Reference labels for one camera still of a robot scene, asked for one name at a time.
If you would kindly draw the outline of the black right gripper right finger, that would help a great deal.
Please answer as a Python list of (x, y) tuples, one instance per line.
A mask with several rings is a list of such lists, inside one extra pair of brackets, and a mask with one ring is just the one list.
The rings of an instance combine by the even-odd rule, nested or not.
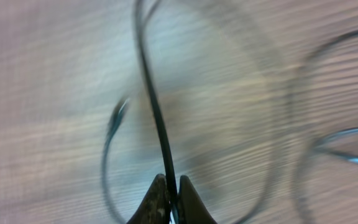
[(217, 224), (186, 175), (180, 177), (178, 206), (180, 224)]

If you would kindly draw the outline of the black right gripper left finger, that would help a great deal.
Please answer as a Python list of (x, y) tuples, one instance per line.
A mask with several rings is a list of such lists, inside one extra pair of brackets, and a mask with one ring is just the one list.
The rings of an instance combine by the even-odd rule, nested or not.
[(166, 178), (157, 174), (127, 224), (169, 224), (170, 202)]

